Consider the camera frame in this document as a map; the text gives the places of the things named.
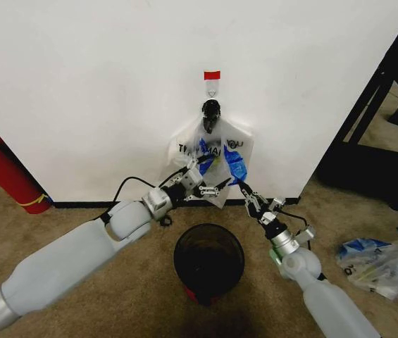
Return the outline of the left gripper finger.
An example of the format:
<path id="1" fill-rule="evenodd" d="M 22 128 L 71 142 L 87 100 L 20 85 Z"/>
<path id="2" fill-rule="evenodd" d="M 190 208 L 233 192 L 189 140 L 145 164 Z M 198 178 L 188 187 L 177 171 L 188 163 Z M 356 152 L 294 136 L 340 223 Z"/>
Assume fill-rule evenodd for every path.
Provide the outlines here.
<path id="1" fill-rule="evenodd" d="M 190 183 L 191 187 L 196 187 L 204 181 L 203 175 L 199 170 L 199 165 L 205 162 L 210 162 L 214 158 L 215 156 L 213 154 L 202 155 L 198 158 L 191 158 L 188 160 L 185 166 L 170 174 L 166 179 L 170 179 L 172 177 L 181 177 L 185 182 Z"/>
<path id="2" fill-rule="evenodd" d="M 186 193 L 185 201 L 191 201 L 194 198 L 204 199 L 204 198 L 214 198 L 220 195 L 220 191 L 224 189 L 229 181 L 231 181 L 231 177 L 222 181 L 215 187 L 206 186 L 203 182 L 201 182 L 198 186 L 194 187 L 190 192 Z"/>

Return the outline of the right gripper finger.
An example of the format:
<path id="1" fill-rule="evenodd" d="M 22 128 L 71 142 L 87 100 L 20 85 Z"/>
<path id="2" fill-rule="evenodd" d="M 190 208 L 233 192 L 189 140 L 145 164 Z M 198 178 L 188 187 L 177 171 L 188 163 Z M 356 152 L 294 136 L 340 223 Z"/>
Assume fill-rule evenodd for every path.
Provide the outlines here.
<path id="1" fill-rule="evenodd" d="M 238 186 L 242 195 L 244 196 L 244 202 L 249 215 L 258 215 L 258 201 L 254 196 L 251 187 L 244 181 L 239 180 Z"/>
<path id="2" fill-rule="evenodd" d="M 257 217 L 261 217 L 265 212 L 269 211 L 270 202 L 258 192 L 253 192 L 253 196 L 256 200 L 256 215 Z"/>

